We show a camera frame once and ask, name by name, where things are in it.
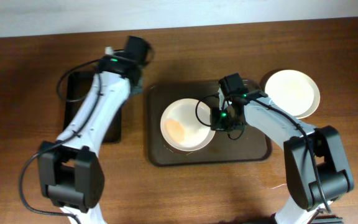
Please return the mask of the white plate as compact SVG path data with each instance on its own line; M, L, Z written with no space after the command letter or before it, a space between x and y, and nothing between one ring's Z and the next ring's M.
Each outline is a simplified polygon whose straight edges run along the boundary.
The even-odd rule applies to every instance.
M165 108L160 118L164 140L182 152L206 147L215 132L209 127L210 107L192 98L176 100Z
M298 119L312 115L321 101L315 81L298 70L274 72L265 82L264 92L279 108Z

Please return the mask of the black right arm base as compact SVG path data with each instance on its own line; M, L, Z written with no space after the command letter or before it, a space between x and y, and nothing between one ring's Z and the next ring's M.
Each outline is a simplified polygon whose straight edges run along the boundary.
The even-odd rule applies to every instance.
M325 216L313 219L310 224L344 224L344 222L341 217Z

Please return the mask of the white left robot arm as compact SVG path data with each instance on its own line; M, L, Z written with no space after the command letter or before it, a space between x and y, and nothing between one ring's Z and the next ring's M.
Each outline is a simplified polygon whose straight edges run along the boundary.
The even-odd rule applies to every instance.
M104 223L99 201L104 174L99 150L116 114L141 90L151 45L130 36L122 50L106 48L79 110L55 142L44 141L37 156L42 195L71 223Z

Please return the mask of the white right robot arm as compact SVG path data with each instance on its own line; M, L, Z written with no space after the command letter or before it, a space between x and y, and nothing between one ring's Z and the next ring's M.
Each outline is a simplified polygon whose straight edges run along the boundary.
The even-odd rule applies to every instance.
M344 223L330 204L354 189L354 178L339 132L317 128L279 108L262 90L249 91L239 74L219 80L211 109L213 131L262 131L284 152L287 188L285 205L260 223Z

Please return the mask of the white plate top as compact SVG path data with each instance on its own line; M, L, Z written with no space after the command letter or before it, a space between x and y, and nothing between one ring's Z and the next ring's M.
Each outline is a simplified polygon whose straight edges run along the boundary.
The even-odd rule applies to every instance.
M312 115L321 101L315 81L298 70L274 72L265 82L264 92L279 108L298 119Z

